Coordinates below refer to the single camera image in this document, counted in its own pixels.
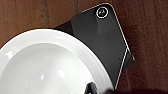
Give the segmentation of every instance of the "white plate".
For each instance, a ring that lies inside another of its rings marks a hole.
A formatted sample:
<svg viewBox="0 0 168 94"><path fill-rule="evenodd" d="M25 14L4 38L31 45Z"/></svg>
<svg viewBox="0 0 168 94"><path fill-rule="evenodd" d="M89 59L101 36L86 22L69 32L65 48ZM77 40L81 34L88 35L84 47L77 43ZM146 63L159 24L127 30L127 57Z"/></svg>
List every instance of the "white plate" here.
<svg viewBox="0 0 168 94"><path fill-rule="evenodd" d="M113 89L95 54L61 31L30 30L0 50L0 94L84 94L89 82Z"/></svg>

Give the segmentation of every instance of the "black smartphone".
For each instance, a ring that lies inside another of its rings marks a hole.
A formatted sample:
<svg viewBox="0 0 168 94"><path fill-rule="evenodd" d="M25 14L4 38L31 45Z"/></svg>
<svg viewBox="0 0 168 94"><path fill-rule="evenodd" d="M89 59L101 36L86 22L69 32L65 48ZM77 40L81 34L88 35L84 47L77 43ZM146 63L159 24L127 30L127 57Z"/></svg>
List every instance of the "black smartphone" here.
<svg viewBox="0 0 168 94"><path fill-rule="evenodd" d="M115 88L122 69L134 60L114 8L108 3L87 9L54 29L87 45L102 62Z"/></svg>

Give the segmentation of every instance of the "phone camera lens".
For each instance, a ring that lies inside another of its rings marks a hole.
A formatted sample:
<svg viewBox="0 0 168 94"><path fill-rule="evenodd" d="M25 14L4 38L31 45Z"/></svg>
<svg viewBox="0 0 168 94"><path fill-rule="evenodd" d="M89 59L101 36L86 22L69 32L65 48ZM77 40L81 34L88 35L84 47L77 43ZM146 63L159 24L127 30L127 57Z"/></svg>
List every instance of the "phone camera lens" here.
<svg viewBox="0 0 168 94"><path fill-rule="evenodd" d="M105 7L100 7L96 12L96 15L98 16L98 18L105 18L107 14L108 14L108 10Z"/></svg>

